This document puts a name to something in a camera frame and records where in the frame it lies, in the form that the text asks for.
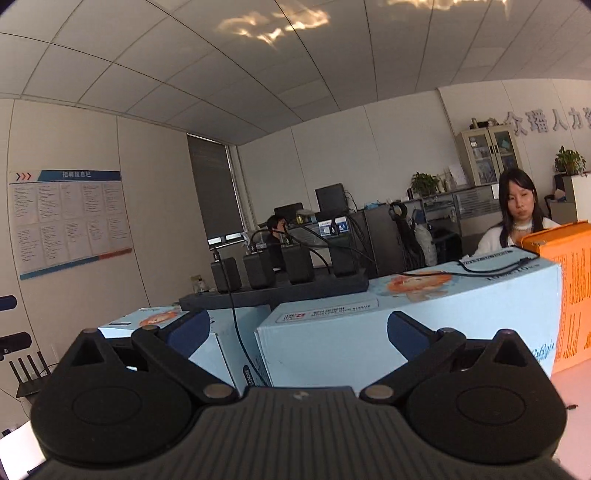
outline orange box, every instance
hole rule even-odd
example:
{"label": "orange box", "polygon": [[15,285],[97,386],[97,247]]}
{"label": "orange box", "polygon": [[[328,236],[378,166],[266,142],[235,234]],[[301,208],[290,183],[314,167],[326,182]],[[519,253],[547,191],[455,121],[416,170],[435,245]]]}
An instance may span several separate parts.
{"label": "orange box", "polygon": [[591,359],[591,225],[569,223],[525,236],[521,246],[562,267],[562,305],[552,373]]}

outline man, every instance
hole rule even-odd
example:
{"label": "man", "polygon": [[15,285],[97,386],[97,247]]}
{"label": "man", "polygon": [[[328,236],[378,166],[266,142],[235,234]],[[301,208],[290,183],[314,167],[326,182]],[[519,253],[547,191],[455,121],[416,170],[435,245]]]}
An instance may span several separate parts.
{"label": "man", "polygon": [[281,235],[279,232],[286,231],[286,223],[287,222],[283,217],[277,215],[271,215],[267,220],[269,234],[265,239],[265,243],[267,244],[267,250],[269,250],[269,255],[271,256],[273,268],[276,270],[285,270],[285,260],[281,253],[281,244],[284,240],[282,237],[284,237],[284,235]]}

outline ceiling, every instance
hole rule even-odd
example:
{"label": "ceiling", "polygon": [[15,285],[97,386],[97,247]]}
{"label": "ceiling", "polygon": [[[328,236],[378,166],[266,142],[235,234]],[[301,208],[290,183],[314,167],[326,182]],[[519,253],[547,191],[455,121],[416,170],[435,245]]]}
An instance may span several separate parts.
{"label": "ceiling", "polygon": [[578,0],[17,0],[0,97],[233,144],[454,83],[591,80]]}

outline bulletin board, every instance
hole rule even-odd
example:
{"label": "bulletin board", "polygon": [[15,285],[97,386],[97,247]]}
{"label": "bulletin board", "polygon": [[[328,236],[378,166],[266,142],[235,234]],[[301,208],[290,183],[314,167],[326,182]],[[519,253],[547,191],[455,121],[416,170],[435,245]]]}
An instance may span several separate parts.
{"label": "bulletin board", "polygon": [[8,201],[21,280],[133,250],[121,172],[10,172]]}

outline light blue box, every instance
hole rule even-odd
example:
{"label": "light blue box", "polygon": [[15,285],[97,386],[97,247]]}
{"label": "light blue box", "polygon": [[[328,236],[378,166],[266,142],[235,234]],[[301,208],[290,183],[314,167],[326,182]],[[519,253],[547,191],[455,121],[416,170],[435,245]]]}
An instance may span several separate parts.
{"label": "light blue box", "polygon": [[[493,270],[534,254],[508,248],[470,259]],[[465,271],[456,262],[423,271]],[[548,376],[554,363],[562,295],[560,266],[537,258],[507,275],[464,278],[383,277],[367,292],[279,305],[256,330],[275,387],[351,386],[359,393],[406,362],[388,340],[387,320],[400,310],[433,330],[468,338],[516,330]]]}
{"label": "light blue box", "polygon": [[[243,307],[236,309],[236,319],[244,347],[256,369],[269,382],[263,366],[262,356],[255,339],[254,331],[267,318],[269,306]],[[165,327],[182,317],[182,312],[175,307],[152,307],[139,309],[125,317],[99,328],[105,338],[129,337],[143,325]],[[231,309],[208,310],[209,336],[199,345],[189,360],[220,380],[234,385],[242,395],[247,385],[263,385],[260,377],[252,371],[252,366],[240,346]]]}

